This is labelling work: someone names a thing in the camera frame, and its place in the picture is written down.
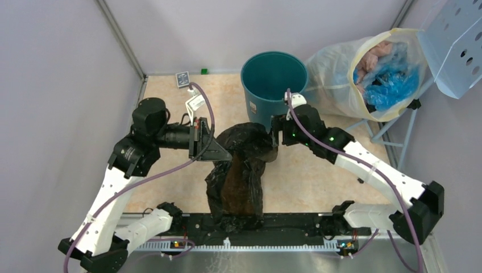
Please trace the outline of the black trash bag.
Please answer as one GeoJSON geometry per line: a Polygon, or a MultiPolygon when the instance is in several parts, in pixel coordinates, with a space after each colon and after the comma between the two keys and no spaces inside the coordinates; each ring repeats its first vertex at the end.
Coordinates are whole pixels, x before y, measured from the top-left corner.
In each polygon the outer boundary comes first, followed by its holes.
{"type": "Polygon", "coordinates": [[[278,148],[265,126],[253,122],[233,125],[216,140],[232,158],[214,162],[205,179],[214,224],[227,233],[257,229],[264,221],[261,178],[267,163],[276,160],[278,148]]]}

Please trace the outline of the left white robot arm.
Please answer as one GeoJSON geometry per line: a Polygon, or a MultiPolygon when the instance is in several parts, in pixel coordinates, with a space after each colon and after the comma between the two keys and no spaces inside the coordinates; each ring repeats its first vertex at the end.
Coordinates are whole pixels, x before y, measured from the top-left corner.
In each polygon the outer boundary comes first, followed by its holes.
{"type": "Polygon", "coordinates": [[[132,119],[130,132],[113,148],[99,192],[82,225],[58,246],[67,259],[78,260],[87,272],[118,272],[142,244],[164,232],[180,232],[182,211],[168,202],[128,226],[118,227],[134,185],[160,159],[161,148],[187,150],[190,163],[232,158],[214,139],[206,118],[196,118],[189,126],[170,123],[169,110],[160,98],[140,101],[132,119]]]}

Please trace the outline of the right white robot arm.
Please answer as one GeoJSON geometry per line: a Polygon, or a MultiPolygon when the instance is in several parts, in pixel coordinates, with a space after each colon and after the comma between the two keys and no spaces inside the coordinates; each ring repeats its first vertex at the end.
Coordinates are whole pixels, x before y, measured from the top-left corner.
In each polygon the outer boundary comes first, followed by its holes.
{"type": "Polygon", "coordinates": [[[318,111],[305,104],[291,114],[271,118],[274,146],[302,144],[315,156],[346,169],[379,191],[389,205],[349,202],[333,219],[334,229],[379,228],[397,233],[409,243],[423,244],[444,214],[444,187],[413,179],[374,156],[354,136],[339,127],[326,127],[318,111]]]}

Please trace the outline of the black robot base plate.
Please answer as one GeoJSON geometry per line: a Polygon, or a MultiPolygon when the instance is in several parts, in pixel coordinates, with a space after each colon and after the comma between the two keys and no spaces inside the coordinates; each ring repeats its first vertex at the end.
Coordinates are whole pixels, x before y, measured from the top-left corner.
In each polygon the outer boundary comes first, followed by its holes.
{"type": "Polygon", "coordinates": [[[175,217],[166,235],[188,238],[197,246],[320,246],[338,235],[353,234],[339,216],[317,213],[266,213],[262,216],[214,217],[192,213],[175,217]]]}

